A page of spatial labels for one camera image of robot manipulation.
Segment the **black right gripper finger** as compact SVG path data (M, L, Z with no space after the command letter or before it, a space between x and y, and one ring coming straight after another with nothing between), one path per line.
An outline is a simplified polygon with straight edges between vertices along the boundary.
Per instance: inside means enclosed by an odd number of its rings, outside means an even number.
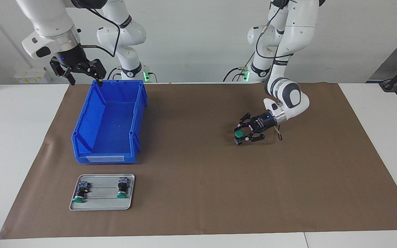
M52 68L54 74L57 77L65 78L66 80L68 80L68 82L71 86L75 85L75 78L71 74L72 68L70 66L67 67L66 69L64 69L57 59L51 59L49 61L49 64L50 64L50 67Z
M95 79L99 87L103 86L103 80L106 76L106 69L99 59L81 62L81 70L85 75Z

